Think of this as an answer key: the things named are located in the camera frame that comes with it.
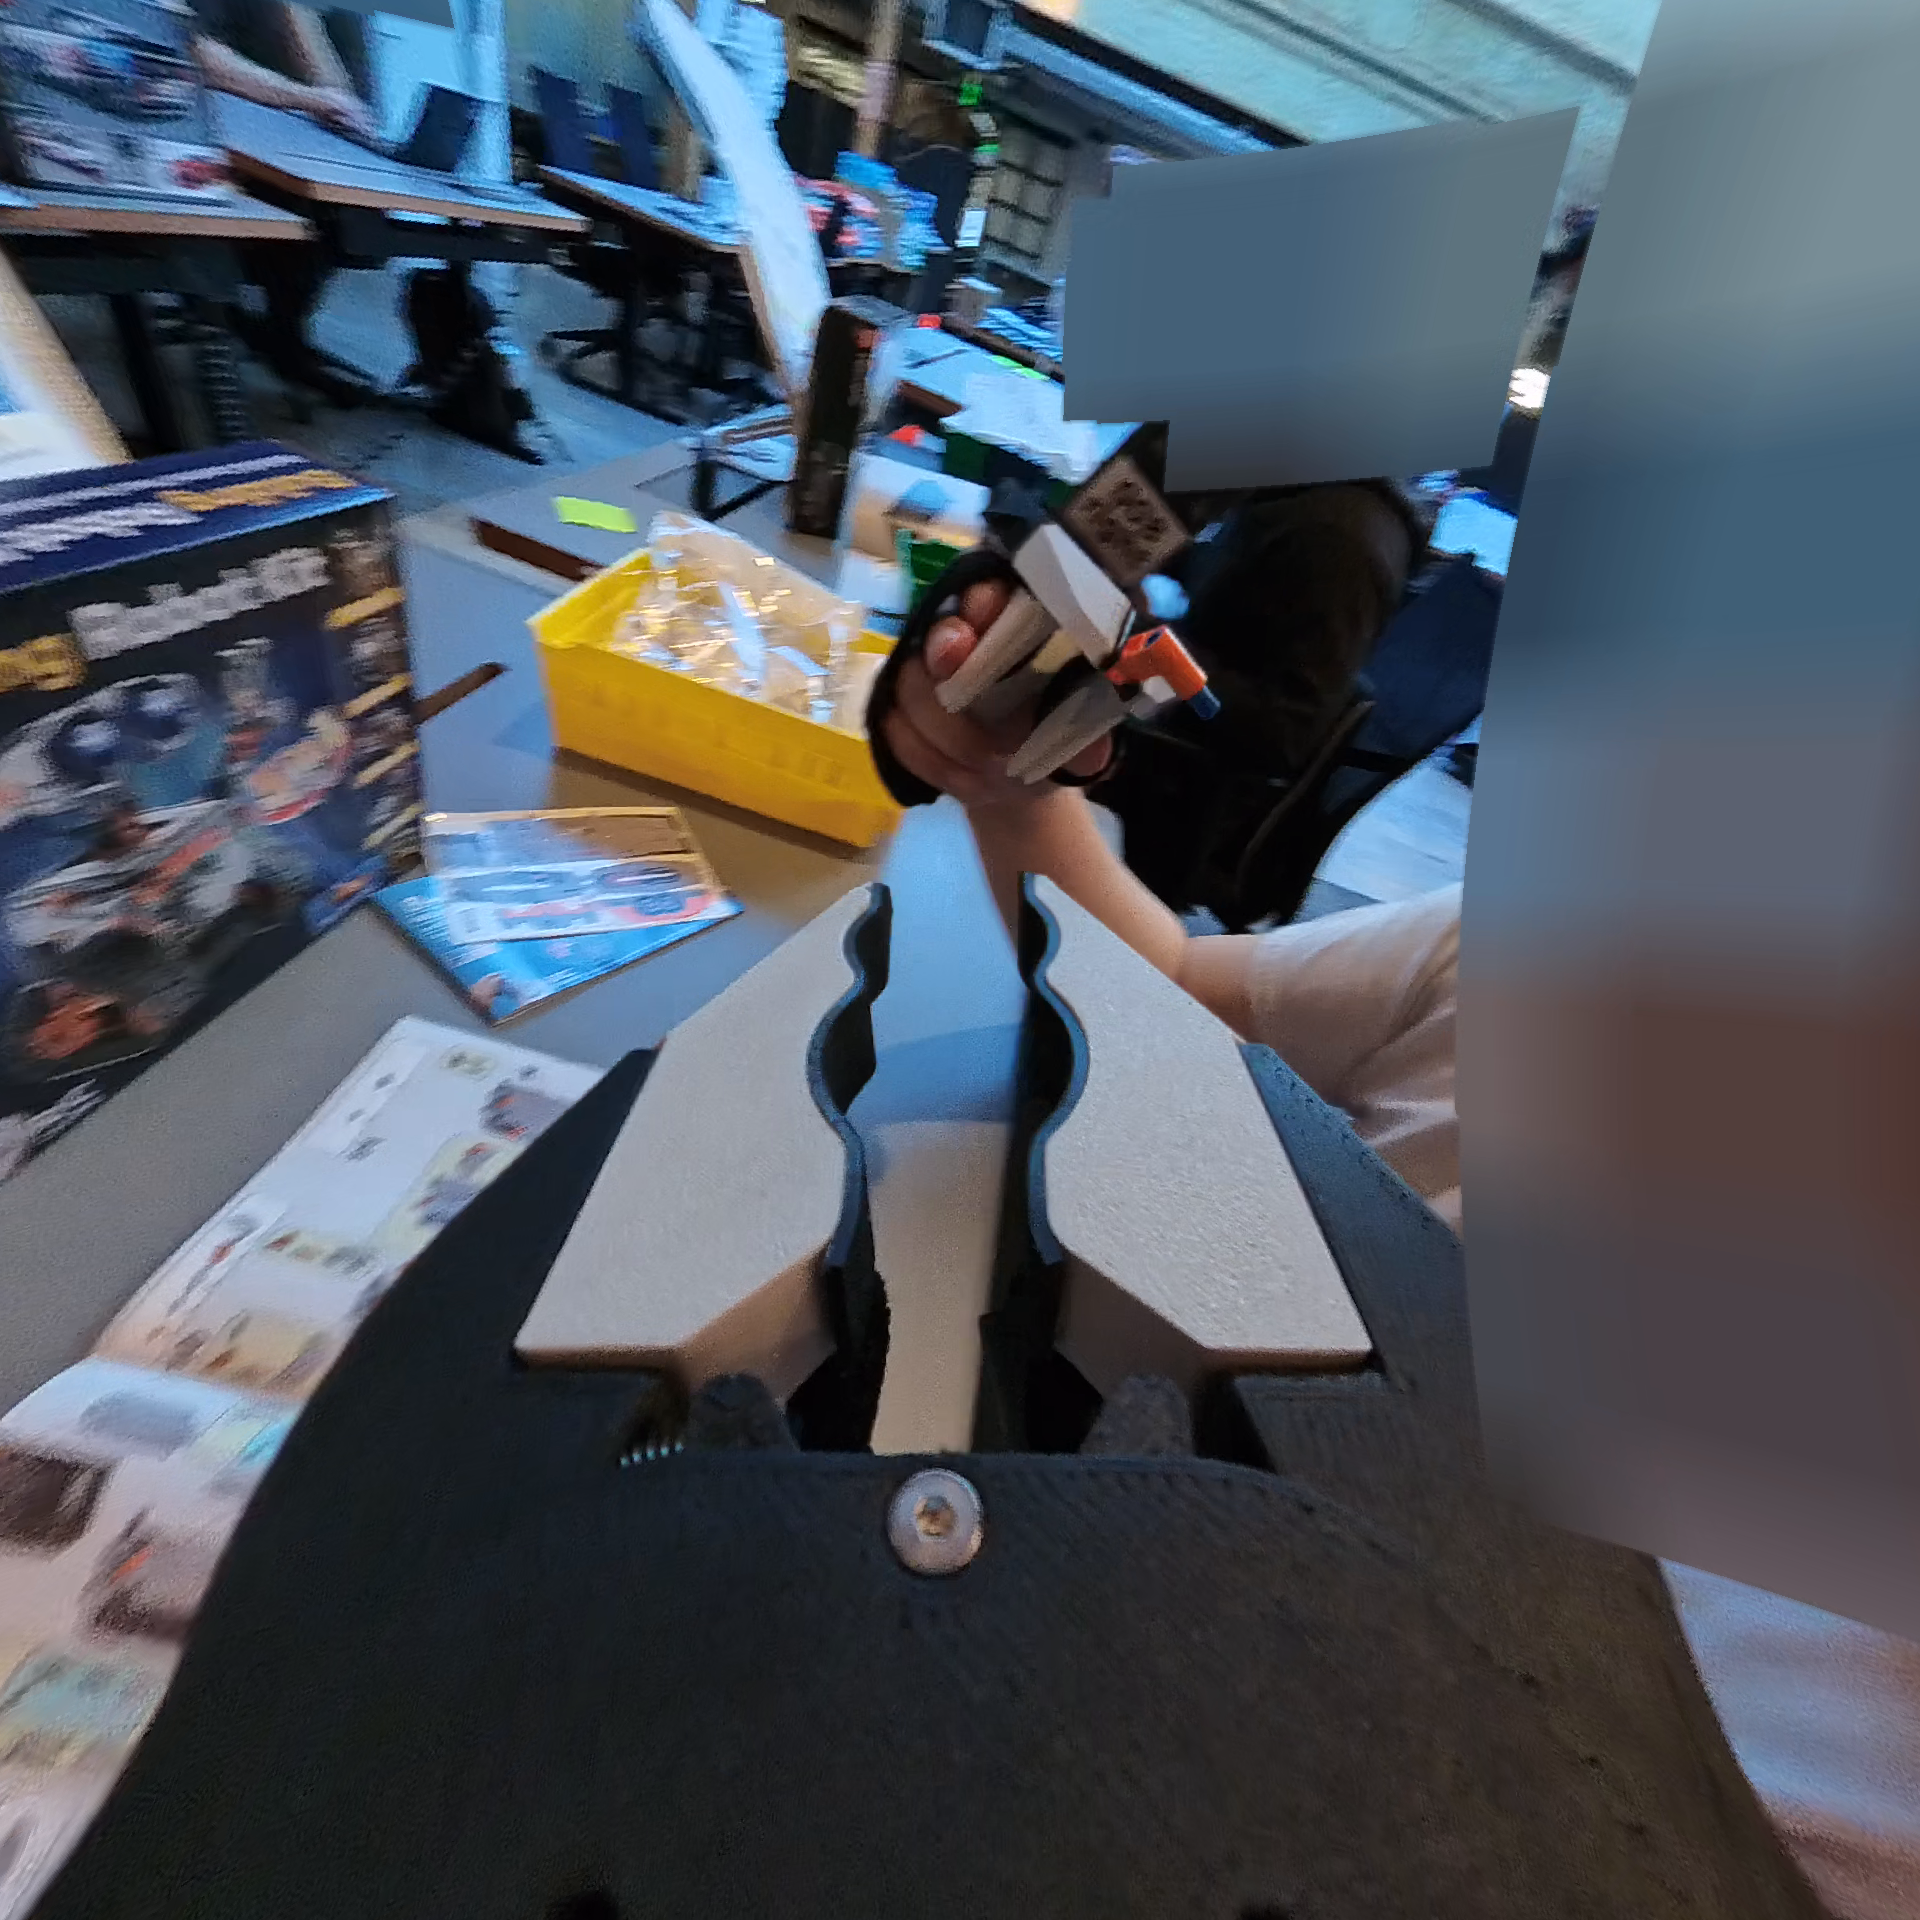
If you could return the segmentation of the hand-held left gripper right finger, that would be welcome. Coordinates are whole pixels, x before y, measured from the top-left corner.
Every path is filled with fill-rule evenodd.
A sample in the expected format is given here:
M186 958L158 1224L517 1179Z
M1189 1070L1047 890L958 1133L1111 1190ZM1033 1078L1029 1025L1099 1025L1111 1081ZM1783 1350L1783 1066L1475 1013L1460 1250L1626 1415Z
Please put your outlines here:
M1371 1339L1238 1034L1051 879L1026 904L1067 1034L1039 1139L1059 1350L1084 1378L1361 1369Z

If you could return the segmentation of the orange angled connector piece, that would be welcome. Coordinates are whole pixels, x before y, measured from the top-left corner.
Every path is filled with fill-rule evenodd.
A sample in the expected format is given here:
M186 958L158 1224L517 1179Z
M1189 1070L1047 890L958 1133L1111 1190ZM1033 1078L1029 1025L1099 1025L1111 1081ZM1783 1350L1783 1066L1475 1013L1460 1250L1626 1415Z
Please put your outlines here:
M1111 658L1108 682L1118 685L1129 714L1185 708L1195 688L1213 685L1181 638L1167 624L1134 629Z

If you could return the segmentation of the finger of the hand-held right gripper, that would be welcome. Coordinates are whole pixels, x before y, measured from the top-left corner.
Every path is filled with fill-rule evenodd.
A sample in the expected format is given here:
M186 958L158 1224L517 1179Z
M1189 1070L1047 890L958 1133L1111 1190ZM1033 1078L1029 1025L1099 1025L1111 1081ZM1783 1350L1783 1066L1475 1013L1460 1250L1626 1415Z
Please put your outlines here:
M1017 545L1012 569L1051 628L1067 633L1091 661L1118 658L1137 608L1059 523L1036 524Z
M1155 714L1164 708L1164 676L1147 682L1118 682L1111 676L1077 678L1067 695L1036 721L1021 749L1007 762L1007 775L1021 783L1051 781L1127 717Z

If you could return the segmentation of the yellow storage bin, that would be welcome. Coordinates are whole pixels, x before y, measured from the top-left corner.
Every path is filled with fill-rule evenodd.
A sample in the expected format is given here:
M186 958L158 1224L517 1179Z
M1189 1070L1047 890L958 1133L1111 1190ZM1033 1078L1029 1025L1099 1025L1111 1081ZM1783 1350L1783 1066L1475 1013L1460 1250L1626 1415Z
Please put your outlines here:
M851 848L891 836L900 804L861 732L617 651L650 573L645 552L629 552L526 619L555 749Z

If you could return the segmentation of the grey background table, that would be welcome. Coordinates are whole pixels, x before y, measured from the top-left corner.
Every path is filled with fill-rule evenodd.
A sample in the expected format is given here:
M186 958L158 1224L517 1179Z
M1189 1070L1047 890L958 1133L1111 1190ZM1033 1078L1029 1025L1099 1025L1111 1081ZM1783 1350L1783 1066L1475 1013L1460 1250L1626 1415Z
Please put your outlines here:
M285 107L212 92L208 111L237 179L315 229L322 291L392 265L446 269L454 282L544 265L592 232L587 215L532 190L409 165Z
M175 303L175 332L198 380L212 445L254 438L237 383L231 306L253 284L253 252L318 256L318 235L277 207L230 200L139 200L82 190L3 190L3 265L32 296L107 303L119 363L137 405L137 449L184 453L188 438L159 357L151 299Z

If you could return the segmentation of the green storage bin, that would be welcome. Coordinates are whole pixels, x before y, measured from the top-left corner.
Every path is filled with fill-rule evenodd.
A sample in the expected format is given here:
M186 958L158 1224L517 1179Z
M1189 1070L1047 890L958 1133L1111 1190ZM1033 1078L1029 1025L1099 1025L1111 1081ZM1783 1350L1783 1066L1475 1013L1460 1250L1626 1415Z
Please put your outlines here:
M898 562L905 569L905 624L920 613L936 616L947 599L1001 573L1001 552L992 537L960 549L918 530L898 532Z

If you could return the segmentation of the blue toy set box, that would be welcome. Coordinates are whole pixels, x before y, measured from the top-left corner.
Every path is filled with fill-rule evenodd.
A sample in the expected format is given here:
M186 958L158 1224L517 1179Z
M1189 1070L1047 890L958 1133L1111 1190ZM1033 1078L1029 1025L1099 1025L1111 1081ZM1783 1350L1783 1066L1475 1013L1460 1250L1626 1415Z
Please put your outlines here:
M254 439L3 483L3 1176L421 859L392 496Z

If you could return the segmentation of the person's right forearm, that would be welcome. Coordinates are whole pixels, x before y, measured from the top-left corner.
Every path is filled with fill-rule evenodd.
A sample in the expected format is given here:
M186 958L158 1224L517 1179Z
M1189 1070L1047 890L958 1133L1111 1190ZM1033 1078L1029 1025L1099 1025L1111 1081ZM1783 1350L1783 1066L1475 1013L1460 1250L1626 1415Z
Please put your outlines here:
M1055 882L1098 923L1180 981L1242 1042L1258 1037L1258 939L1189 934L1189 926L1108 845L1098 811L1081 789L1001 781L1000 768L962 771L955 783L974 845L1001 911L1020 926L1021 882Z

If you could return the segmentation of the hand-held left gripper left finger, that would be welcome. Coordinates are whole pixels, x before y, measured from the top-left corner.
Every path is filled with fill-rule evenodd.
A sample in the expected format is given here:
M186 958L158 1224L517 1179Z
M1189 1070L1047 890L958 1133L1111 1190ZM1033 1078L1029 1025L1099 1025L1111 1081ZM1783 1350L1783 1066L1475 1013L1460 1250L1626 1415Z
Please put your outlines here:
M807 1378L865 1209L891 890L851 889L678 1023L517 1335L532 1364Z

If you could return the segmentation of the person's right hand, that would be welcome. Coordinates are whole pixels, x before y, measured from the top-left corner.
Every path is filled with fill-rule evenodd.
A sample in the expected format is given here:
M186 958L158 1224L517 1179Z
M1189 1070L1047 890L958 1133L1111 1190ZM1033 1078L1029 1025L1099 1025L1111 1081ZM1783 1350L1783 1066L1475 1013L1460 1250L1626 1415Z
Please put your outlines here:
M943 705L939 685L974 658L1008 596L1007 577L968 583L933 608L925 629L905 633L875 685L869 729L900 775L958 800L979 836L1039 843L1091 827L1091 789L1112 775L1119 737L1111 732L1081 750L1063 768L1067 781L1021 781L1012 755L1033 717L985 724Z

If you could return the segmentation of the blue printed booklet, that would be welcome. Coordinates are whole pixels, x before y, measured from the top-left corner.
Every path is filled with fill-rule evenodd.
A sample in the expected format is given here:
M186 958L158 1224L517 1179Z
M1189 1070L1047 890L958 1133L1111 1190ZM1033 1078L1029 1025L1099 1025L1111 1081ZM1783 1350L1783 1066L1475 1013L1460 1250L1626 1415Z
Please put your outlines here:
M737 914L622 936L460 942L444 923L433 874L378 889L374 909L438 972L444 972L469 1013L492 1025L518 1017L574 990L587 990L592 981L656 958L715 923L728 923Z

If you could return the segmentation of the pale wooden board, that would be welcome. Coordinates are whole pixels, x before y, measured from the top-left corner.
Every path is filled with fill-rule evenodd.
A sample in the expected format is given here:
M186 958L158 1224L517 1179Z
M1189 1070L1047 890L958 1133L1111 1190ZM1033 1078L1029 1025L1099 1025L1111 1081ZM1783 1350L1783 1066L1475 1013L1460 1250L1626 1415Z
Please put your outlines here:
M111 418L3 259L3 481L125 459Z

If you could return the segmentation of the white leaning board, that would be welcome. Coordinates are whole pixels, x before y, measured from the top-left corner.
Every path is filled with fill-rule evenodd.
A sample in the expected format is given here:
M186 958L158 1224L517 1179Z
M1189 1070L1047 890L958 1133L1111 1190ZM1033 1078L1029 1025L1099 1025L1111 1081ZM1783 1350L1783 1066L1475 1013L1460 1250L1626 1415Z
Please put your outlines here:
M829 306L829 270L772 123L678 2L640 2L640 35L726 179L737 260L784 400L804 400Z

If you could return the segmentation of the pile of clear plastic bags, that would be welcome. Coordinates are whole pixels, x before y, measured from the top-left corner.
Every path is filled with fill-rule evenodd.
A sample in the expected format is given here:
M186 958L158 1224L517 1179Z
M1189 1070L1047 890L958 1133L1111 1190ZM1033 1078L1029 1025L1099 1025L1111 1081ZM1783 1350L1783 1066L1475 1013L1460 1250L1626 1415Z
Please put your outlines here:
M840 732L860 729L886 661L865 646L861 608L677 508L650 523L610 654Z

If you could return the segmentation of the printed toy box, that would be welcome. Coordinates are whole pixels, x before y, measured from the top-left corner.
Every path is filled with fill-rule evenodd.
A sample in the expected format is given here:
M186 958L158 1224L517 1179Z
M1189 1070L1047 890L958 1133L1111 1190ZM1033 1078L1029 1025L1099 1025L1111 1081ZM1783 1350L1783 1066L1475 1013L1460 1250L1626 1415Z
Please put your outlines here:
M230 190L184 2L3 2L3 161L26 190Z

